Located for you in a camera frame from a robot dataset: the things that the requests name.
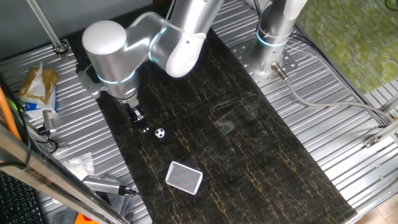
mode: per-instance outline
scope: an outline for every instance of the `plastic bag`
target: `plastic bag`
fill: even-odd
[[[91,152],[63,161],[62,164],[79,180],[83,180],[87,175],[95,175]]]
[[[43,83],[43,62],[40,62],[40,67],[36,71],[36,76],[32,80],[29,89],[27,90],[27,94],[34,96],[45,96],[45,86]]]

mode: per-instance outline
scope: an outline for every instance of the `cable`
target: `cable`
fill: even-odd
[[[329,106],[343,106],[343,105],[350,105],[350,106],[358,106],[358,107],[362,107],[365,109],[369,109],[371,111],[374,111],[375,113],[378,113],[379,115],[382,115],[383,117],[387,118],[390,122],[394,122],[394,120],[388,116],[387,114],[385,114],[385,112],[376,109],[372,106],[363,104],[363,103],[357,103],[357,102],[335,102],[335,103],[310,103],[308,101],[305,101],[303,98],[301,98],[296,91],[293,89],[292,85],[290,84],[289,80],[286,79],[285,80],[286,85],[288,86],[288,88],[291,90],[291,92],[293,93],[293,95],[303,104],[308,105],[308,106],[314,106],[314,107],[329,107]]]
[[[259,15],[259,18],[260,18],[261,11],[260,11],[259,1],[258,0],[253,0],[253,2],[254,2],[254,7],[256,7],[257,14]]]
[[[131,189],[126,189],[126,194],[138,195],[138,196],[141,196],[142,198],[146,198],[142,194],[136,192],[135,190],[131,190]]]
[[[58,147],[59,147],[58,142],[56,142],[53,139],[51,139],[49,135],[47,135],[47,141],[38,141],[38,140],[36,140],[36,142],[40,143],[40,144],[47,144],[47,143],[54,144],[54,149],[50,152],[50,154],[55,153],[58,150]]]
[[[32,148],[30,145],[30,137],[29,137],[29,131],[27,129],[27,125],[26,125],[26,121],[24,119],[24,116],[22,114],[21,111],[23,111],[22,106],[17,102],[17,100],[15,99],[14,94],[12,94],[12,91],[8,88],[8,86],[4,83],[2,77],[0,77],[0,87],[7,91],[9,93],[9,98],[11,99],[12,102],[14,102],[14,104],[17,106],[17,112],[21,118],[21,122],[24,128],[24,132],[25,132],[25,136],[24,136],[24,143],[27,144],[27,154],[26,154],[26,161],[25,164],[22,164],[20,162],[3,162],[0,164],[0,168],[1,167],[6,167],[6,166],[23,166],[23,169],[25,169],[30,161],[30,156],[32,155]]]
[[[384,5],[386,6],[386,8],[391,10],[391,11],[397,12],[398,11],[398,1],[396,0],[397,9],[393,9],[393,8],[389,7],[388,4],[387,4],[387,1],[389,1],[389,0],[384,0]]]
[[[1,87],[0,87],[0,107],[1,107],[2,113],[4,115],[4,118],[6,119],[8,130],[10,130],[10,132],[16,138],[18,138],[20,141],[22,141],[21,135],[19,135],[19,132],[17,129],[17,125],[15,124],[14,117],[12,116],[10,106],[8,105],[7,98],[4,95],[4,92],[2,91]]]
[[[53,154],[53,153],[55,153],[57,150],[58,150],[58,142],[56,142],[56,141],[54,141],[54,140],[51,140],[52,141],[52,143],[54,144],[54,150],[52,150],[51,152],[50,152],[50,154]]]
[[[333,66],[333,64],[329,61],[329,59],[326,57],[326,55],[314,44],[314,43],[312,43],[311,42],[311,40],[309,40],[306,36],[304,36],[304,35],[301,35],[301,34],[298,34],[298,33],[291,33],[291,38],[295,38],[295,39],[297,39],[297,40],[299,40],[299,41],[301,41],[301,42],[303,42],[303,43],[305,43],[305,44],[307,44],[307,45],[309,45],[309,46],[311,46],[312,48],[314,48],[322,57],[323,57],[323,59],[329,64],[329,66],[331,66],[332,67],[332,69],[334,70],[334,71],[336,71],[338,74],[339,74],[339,76],[341,76],[341,74],[338,72],[338,70]],[[291,46],[288,46],[288,45],[286,45],[287,47],[289,47],[289,48],[291,48],[291,49],[294,49],[294,50],[297,50],[297,51],[299,51],[299,52],[303,52],[303,53],[305,53],[305,54],[308,54],[308,55],[311,55],[312,57],[314,57],[315,59],[317,59],[319,62],[321,62],[329,71],[330,71],[330,69],[329,69],[329,67],[322,61],[322,60],[320,60],[316,55],[312,55],[312,54],[310,54],[310,53],[307,53],[307,52],[305,52],[305,51],[303,51],[303,50],[299,50],[299,49],[295,49],[295,48],[293,48],[293,47],[291,47]]]

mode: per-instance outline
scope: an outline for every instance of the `green mat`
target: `green mat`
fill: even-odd
[[[388,0],[394,7],[395,1]],[[297,24],[362,92],[398,78],[398,12],[384,0],[308,0]]]

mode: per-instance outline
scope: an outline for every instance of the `metal grating floor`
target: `metal grating floor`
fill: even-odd
[[[60,78],[56,87],[59,107],[54,115],[57,134],[53,138],[68,143],[68,149],[56,152],[55,158],[63,161],[91,152],[96,175],[118,179],[120,183],[136,188],[96,100],[82,87],[76,75],[76,58],[71,49],[68,56],[67,60],[60,60],[49,45],[1,62],[0,72],[12,91],[17,92],[31,66],[38,67],[43,62],[44,67],[54,68]],[[29,122],[39,127],[43,119],[40,117]],[[39,197],[49,218],[66,208],[43,193]],[[140,196],[131,200],[135,203],[134,223],[152,223]]]
[[[213,28],[234,50],[255,37],[257,23],[256,10],[250,5],[243,0],[226,0]],[[290,39],[287,46],[286,50],[298,64],[298,69],[289,74],[289,80],[301,97],[320,103],[359,101],[351,87],[327,68],[325,61],[321,63],[318,60],[321,56],[309,46],[295,39]],[[295,99],[279,78],[262,80],[260,88],[359,215],[394,193],[384,190],[398,176],[398,145],[387,138],[369,149],[364,146],[363,142],[380,130],[380,123],[368,111],[352,106],[307,107]]]

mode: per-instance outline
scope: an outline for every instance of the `metal mounting plate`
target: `metal mounting plate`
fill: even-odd
[[[269,83],[277,78],[279,78],[278,74],[276,72],[273,73],[266,73],[266,72],[260,72],[259,70],[253,69],[251,67],[248,67],[246,64],[248,63],[245,60],[246,57],[246,52],[250,49],[252,46],[254,39],[249,40],[247,42],[244,42],[243,44],[239,44],[235,47],[233,47],[232,53],[235,55],[235,57],[241,62],[243,67],[248,71],[250,76],[253,78],[253,80],[257,83],[259,87],[264,86],[266,83]],[[295,60],[290,56],[289,53],[287,53],[286,50],[283,52],[283,58],[284,62],[280,65],[287,74],[292,73],[294,70],[297,69],[298,65]]]

